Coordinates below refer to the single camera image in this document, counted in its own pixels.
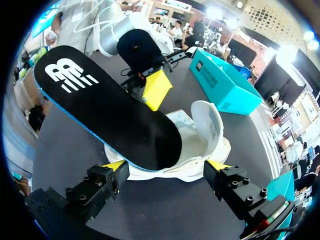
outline new balance logo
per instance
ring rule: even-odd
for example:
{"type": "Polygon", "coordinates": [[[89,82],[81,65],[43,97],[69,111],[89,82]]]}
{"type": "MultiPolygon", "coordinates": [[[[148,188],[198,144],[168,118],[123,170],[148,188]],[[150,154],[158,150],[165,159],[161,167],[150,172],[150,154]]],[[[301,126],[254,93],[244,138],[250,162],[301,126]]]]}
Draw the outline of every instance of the new balance logo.
{"type": "Polygon", "coordinates": [[[56,64],[46,66],[44,70],[55,82],[64,80],[61,87],[67,93],[72,93],[72,89],[78,91],[78,87],[84,89],[86,87],[84,84],[92,86],[90,81],[99,83],[91,75],[83,76],[84,70],[68,58],[61,58],[56,64]]]}

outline yellow block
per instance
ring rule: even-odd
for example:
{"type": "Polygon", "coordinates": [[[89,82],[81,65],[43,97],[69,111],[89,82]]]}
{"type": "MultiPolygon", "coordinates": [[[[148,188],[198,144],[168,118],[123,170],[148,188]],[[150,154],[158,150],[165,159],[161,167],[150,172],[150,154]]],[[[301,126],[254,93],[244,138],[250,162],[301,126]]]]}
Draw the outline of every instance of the yellow block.
{"type": "Polygon", "coordinates": [[[113,172],[115,172],[121,164],[123,164],[125,162],[125,160],[122,160],[122,161],[117,161],[117,162],[114,162],[114,163],[109,163],[109,164],[106,164],[106,165],[103,165],[103,166],[100,166],[100,167],[103,167],[103,168],[110,168],[110,169],[113,169],[113,172]]]}
{"type": "Polygon", "coordinates": [[[217,162],[217,161],[208,160],[208,162],[218,171],[220,169],[224,169],[225,167],[231,168],[231,166],[225,165],[225,164],[217,162]]]}
{"type": "Polygon", "coordinates": [[[146,78],[142,100],[152,111],[157,111],[170,88],[166,74],[159,70],[146,78]]]}

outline black insole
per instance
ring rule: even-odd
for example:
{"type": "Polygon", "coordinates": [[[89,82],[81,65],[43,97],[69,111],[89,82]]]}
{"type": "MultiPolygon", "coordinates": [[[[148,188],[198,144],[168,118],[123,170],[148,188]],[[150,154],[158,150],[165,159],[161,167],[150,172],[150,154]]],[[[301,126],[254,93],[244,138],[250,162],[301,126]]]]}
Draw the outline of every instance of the black insole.
{"type": "Polygon", "coordinates": [[[131,97],[77,49],[53,48],[34,76],[52,101],[128,161],[153,171],[177,163],[182,140],[173,122],[131,97]]]}

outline black table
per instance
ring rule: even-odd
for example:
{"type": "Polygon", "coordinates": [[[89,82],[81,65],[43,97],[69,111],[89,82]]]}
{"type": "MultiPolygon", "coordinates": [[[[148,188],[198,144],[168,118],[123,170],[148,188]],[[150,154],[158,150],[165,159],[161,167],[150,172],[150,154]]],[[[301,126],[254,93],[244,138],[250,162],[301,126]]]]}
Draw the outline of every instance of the black table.
{"type": "MultiPolygon", "coordinates": [[[[118,83],[126,63],[119,57],[92,55],[118,83]]],[[[160,111],[183,109],[191,116],[196,100],[207,100],[184,59],[168,75],[173,88],[160,111]]],[[[266,187],[272,174],[265,149],[249,116],[221,113],[224,136],[230,141],[228,165],[240,165],[259,187],[266,187]]],[[[83,180],[86,170],[108,160],[103,144],[62,110],[52,106],[38,138],[33,166],[33,189],[53,187],[61,195],[65,188],[83,180]]],[[[124,240],[226,240],[238,239],[245,223],[239,221],[225,202],[219,202],[204,179],[186,183],[179,179],[155,178],[127,181],[114,202],[87,223],[102,233],[124,240]]]]}

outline bolt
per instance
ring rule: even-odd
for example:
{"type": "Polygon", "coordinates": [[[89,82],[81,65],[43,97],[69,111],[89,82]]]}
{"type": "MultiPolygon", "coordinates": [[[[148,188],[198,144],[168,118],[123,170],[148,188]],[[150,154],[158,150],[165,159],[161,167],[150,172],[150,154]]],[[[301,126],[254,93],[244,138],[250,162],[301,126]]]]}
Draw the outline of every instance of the bolt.
{"type": "Polygon", "coordinates": [[[80,195],[79,199],[80,199],[81,201],[83,201],[83,200],[86,200],[87,197],[86,197],[85,195],[80,195]]]}
{"type": "Polygon", "coordinates": [[[250,182],[250,178],[248,178],[248,177],[245,177],[242,181],[242,183],[245,185],[249,184],[249,182],[250,182]]]}
{"type": "Polygon", "coordinates": [[[255,200],[255,197],[252,196],[252,195],[249,195],[249,196],[246,197],[245,202],[246,202],[248,205],[251,205],[251,204],[254,202],[254,200],[255,200]]]}
{"type": "Polygon", "coordinates": [[[231,183],[231,187],[232,187],[233,189],[236,189],[236,188],[238,187],[238,182],[237,182],[237,181],[233,181],[233,182],[231,183]]]}
{"type": "Polygon", "coordinates": [[[268,189],[266,188],[262,188],[261,191],[260,191],[260,197],[265,197],[268,195],[268,189]]]}
{"type": "Polygon", "coordinates": [[[102,186],[102,182],[101,182],[100,180],[95,180],[94,183],[95,183],[96,185],[98,185],[99,187],[102,186]]]}

